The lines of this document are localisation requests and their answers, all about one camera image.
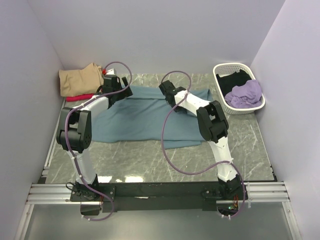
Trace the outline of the blue t shirt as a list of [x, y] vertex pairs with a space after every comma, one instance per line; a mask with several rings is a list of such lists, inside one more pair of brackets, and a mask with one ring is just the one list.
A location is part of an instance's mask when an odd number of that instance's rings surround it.
[[161, 140], [165, 149], [200, 145], [202, 138], [197, 117], [188, 111], [170, 112], [159, 88], [132, 86], [133, 95], [117, 101], [92, 122], [92, 139], [100, 143]]

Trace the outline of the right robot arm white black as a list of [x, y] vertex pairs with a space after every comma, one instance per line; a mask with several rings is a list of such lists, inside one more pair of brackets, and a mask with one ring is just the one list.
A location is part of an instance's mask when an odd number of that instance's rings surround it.
[[189, 176], [200, 175], [217, 167], [221, 197], [230, 200], [242, 194], [245, 200], [246, 187], [240, 171], [233, 163], [228, 142], [229, 123], [221, 104], [216, 100], [210, 102], [201, 99], [191, 94], [184, 87], [175, 87], [169, 80], [162, 81], [159, 88], [165, 96], [166, 102], [171, 106], [170, 113], [180, 108], [196, 116], [200, 135], [210, 145], [215, 160], [214, 164], [196, 172], [186, 172], [178, 169], [168, 158], [164, 147], [165, 126], [169, 118], [167, 115], [161, 130], [161, 148], [167, 163], [177, 172]]

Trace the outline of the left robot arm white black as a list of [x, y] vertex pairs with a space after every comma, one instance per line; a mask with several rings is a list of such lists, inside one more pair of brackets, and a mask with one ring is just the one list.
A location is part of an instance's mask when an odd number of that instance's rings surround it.
[[133, 95], [131, 79], [107, 74], [103, 84], [90, 99], [76, 107], [64, 107], [60, 112], [56, 142], [67, 151], [76, 172], [75, 191], [88, 201], [100, 195], [98, 176], [92, 166], [89, 147], [92, 142], [92, 122], [116, 102]]

